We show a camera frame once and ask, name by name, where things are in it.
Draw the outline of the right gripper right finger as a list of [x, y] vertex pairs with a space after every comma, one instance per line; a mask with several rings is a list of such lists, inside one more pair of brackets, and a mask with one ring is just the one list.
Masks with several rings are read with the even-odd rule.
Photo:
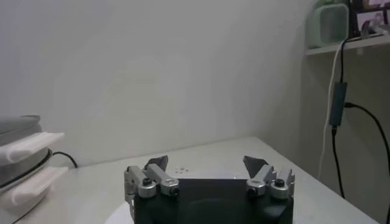
[[282, 168], [276, 171], [274, 166], [264, 159], [244, 156], [243, 163], [250, 178], [246, 181], [249, 198], [259, 198], [270, 194], [276, 200], [293, 197], [295, 174], [292, 169]]

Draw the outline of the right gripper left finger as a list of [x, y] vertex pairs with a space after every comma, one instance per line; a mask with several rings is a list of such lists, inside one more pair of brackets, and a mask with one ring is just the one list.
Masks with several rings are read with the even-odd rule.
[[143, 168], [129, 166], [124, 171], [124, 198], [130, 210], [135, 209], [135, 199], [150, 200], [160, 197], [161, 208], [177, 210], [180, 196], [179, 180], [168, 175], [168, 156], [150, 159]]

